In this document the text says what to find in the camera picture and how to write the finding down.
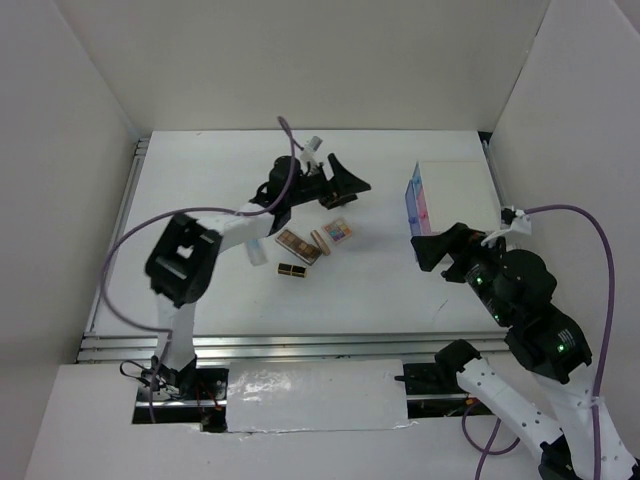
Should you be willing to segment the pink drawer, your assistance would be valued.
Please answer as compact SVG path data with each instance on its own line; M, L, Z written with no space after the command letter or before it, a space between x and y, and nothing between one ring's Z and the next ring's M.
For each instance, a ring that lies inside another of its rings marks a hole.
M418 212L418 219L421 228L422 235L430 235L432 233L429 213L427 208L426 197L424 193L422 179L417 177L415 179L415 190L416 190L416 206Z

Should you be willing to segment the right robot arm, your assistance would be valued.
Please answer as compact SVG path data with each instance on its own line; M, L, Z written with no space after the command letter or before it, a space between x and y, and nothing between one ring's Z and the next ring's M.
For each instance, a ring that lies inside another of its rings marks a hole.
M446 391L477 398L529 450L543 479L636 479L639 460L624 445L595 391L593 357L579 325L552 303L557 281L528 250L457 223L439 235L414 236L423 271L444 258L447 282L468 285L496 323L517 362L543 389L546 416L506 383L466 340L435 356L435 379Z

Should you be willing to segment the beige lipstick tube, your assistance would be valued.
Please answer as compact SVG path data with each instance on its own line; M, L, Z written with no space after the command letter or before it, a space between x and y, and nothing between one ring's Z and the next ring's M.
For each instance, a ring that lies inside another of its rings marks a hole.
M310 235L322 254L325 256L329 256L331 254L331 250L322 238L321 234L317 230L312 230Z

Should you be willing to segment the blue drawer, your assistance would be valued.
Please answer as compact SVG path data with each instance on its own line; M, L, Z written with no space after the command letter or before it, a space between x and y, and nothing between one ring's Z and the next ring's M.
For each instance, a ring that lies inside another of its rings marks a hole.
M405 191L405 205L409 229L412 236L424 236L427 234L426 219L421 216L419 200L421 198L421 174L419 163L416 163Z

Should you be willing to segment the black gold lipstick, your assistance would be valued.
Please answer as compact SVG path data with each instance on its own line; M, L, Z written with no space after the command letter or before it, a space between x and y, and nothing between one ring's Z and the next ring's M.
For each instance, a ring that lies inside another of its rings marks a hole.
M279 275L305 278L307 275L307 268L299 265L292 265L287 263L279 263L277 267L277 273Z

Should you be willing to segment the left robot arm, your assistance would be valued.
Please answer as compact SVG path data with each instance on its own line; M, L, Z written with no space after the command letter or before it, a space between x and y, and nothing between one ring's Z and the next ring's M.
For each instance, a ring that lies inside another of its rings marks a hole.
M328 161L333 172L330 178L322 165L303 171L300 160L281 156L268 180L240 211L201 220L187 213L171 217L145 265L160 328L152 369L171 397L185 398L196 388L196 303L209 288L218 257L238 245L279 232L295 206L317 201L331 210L371 189L334 154L328 155Z

